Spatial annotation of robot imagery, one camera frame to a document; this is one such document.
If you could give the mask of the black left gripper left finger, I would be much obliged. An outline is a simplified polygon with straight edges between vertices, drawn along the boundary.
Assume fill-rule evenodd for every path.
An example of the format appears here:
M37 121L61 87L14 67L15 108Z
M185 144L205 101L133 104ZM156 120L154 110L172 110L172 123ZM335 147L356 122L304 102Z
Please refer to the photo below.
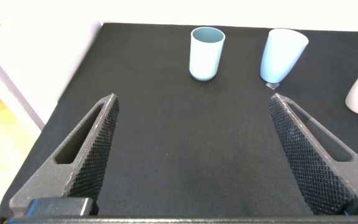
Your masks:
M10 199L22 215L30 201L50 197L98 199L119 114L115 94L100 99Z

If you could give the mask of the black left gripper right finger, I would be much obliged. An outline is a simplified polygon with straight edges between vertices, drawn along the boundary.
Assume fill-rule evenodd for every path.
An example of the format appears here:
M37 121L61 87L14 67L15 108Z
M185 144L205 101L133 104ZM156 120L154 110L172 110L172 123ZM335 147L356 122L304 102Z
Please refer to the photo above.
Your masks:
M298 188L316 215L358 215L358 154L293 100L268 109Z

